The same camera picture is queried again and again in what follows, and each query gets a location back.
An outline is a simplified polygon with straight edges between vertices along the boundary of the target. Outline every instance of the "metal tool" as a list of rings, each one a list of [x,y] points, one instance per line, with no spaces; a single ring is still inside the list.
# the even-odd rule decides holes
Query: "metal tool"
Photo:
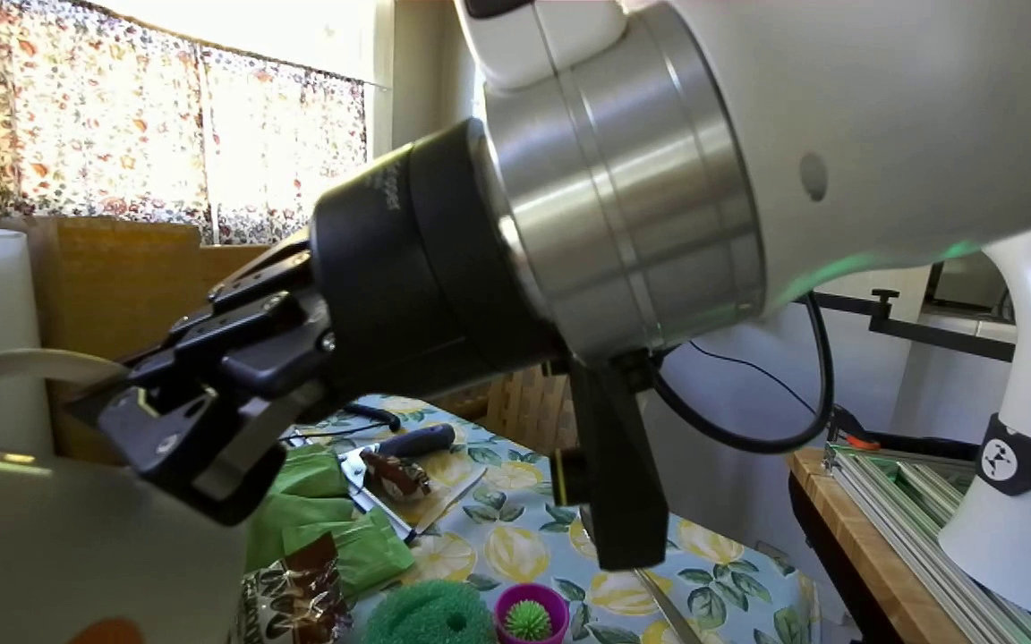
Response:
[[[394,522],[397,537],[405,544],[412,544],[415,540],[415,526],[408,519],[401,519],[383,497],[376,497],[369,490],[369,465],[365,465],[362,451],[372,451],[372,454],[383,454],[383,458],[422,458],[422,454],[447,451],[451,444],[455,444],[455,429],[451,426],[422,426],[422,429],[401,433],[394,440],[383,440],[376,447],[344,451],[340,454],[340,472],[347,479],[351,501],[362,512],[379,508]]]
[[[487,476],[487,469],[476,469],[465,483],[458,483],[451,494],[440,497],[440,512],[433,512],[426,522],[419,522],[415,530],[430,530],[437,526],[451,504],[458,504],[462,497],[469,497],[469,490]]]
[[[652,572],[637,569],[634,580],[644,583],[644,590],[652,594],[652,601],[659,605],[680,644],[702,644],[687,615],[666,597],[666,590],[652,580]]]
[[[344,404],[326,426],[319,426],[319,422],[290,426],[283,433],[283,444],[301,451],[301,447],[329,444],[329,440],[354,436],[354,433],[376,433],[376,429],[401,433],[405,419],[387,411],[387,408],[372,408],[372,404]]]

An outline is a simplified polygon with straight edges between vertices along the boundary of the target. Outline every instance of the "patterned tablecloth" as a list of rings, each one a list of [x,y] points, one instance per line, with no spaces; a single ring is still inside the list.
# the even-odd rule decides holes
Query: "patterned tablecloth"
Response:
[[[387,408],[401,415],[405,426],[455,426],[465,458],[447,454],[426,462],[433,479],[462,476],[455,469],[487,469],[487,476],[415,540],[415,569],[405,583],[465,580],[480,587],[490,605],[505,583],[537,580],[569,597],[573,640],[677,644],[637,576],[601,572],[576,512],[551,504],[548,458],[412,397],[362,397],[362,404]],[[687,519],[673,515],[666,562],[652,569],[652,576],[677,608],[684,608],[702,640],[813,640],[816,597],[802,572]],[[362,623],[379,597],[362,601],[354,623]]]

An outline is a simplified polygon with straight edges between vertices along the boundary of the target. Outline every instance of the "electrical cord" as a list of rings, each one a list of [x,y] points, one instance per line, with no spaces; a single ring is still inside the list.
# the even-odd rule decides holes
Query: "electrical cord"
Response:
[[[899,436],[899,433],[870,433],[848,408],[834,408],[831,429],[859,440],[856,451],[909,451],[909,454],[934,454],[956,462],[977,462],[981,444],[945,440],[945,436]]]
[[[816,408],[813,408],[795,386],[788,386],[780,376],[773,376],[773,372],[763,369],[759,361],[745,361],[745,358],[734,358],[734,354],[709,351],[709,347],[702,347],[698,340],[691,340],[687,347],[691,347],[694,354],[705,354],[705,358],[730,361],[730,365],[741,365],[741,369],[759,372],[763,379],[777,383],[788,397],[795,397],[798,408],[805,408],[809,415],[816,415]]]
[[[823,322],[823,311],[816,308],[813,293],[802,297],[805,304],[805,315],[809,315],[809,329],[813,329],[813,343],[816,343],[816,365],[820,365],[820,404],[813,411],[813,404],[805,404],[798,397],[798,390],[791,390],[784,379],[777,379],[773,372],[752,365],[752,361],[737,361],[737,365],[748,365],[763,376],[770,376],[773,383],[780,383],[795,401],[802,401],[809,411],[813,411],[813,422],[795,433],[795,436],[784,436],[784,440],[755,440],[755,436],[745,436],[737,429],[723,429],[716,426],[712,419],[698,415],[673,386],[669,379],[655,376],[655,394],[659,401],[677,411],[691,429],[734,447],[734,451],[752,451],[752,454],[784,454],[784,451],[795,451],[795,447],[805,447],[809,440],[823,436],[823,429],[831,426],[831,415],[834,415],[834,358],[831,358],[831,336],[827,336],[827,322]]]

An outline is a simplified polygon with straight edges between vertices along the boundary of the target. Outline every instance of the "window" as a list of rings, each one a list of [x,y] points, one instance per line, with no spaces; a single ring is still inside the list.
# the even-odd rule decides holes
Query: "window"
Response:
[[[938,261],[924,293],[927,311],[1013,322],[1013,297],[988,254]]]
[[[347,47],[340,72],[322,68],[311,21],[290,14],[308,0],[226,0],[215,14],[236,21],[197,14],[200,29],[193,0],[122,4],[0,0],[0,222],[111,215],[190,222],[208,243],[272,243],[369,161],[372,14],[365,29],[337,18],[358,18],[362,0],[326,4],[333,21],[322,11],[315,25]],[[286,21],[286,39],[247,7]],[[240,21],[268,43],[229,43]]]

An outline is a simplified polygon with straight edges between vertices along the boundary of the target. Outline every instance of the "table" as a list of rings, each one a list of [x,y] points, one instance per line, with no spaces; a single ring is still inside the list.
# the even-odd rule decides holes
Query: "table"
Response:
[[[823,451],[791,454],[791,504],[866,640],[967,640],[845,487],[827,476]]]
[[[537,580],[569,597],[573,640],[677,640],[637,576],[601,572],[576,512],[551,504],[548,458],[426,401],[362,397],[362,404],[387,408],[401,415],[405,426],[447,422],[458,433],[458,451],[487,465],[473,494],[419,537],[415,569],[401,580],[405,587],[465,580],[490,605],[501,587]],[[702,640],[813,640],[816,594],[798,569],[687,519],[673,515],[666,562],[652,569],[652,576],[687,612]],[[387,594],[390,590],[354,605],[354,626],[362,626]]]

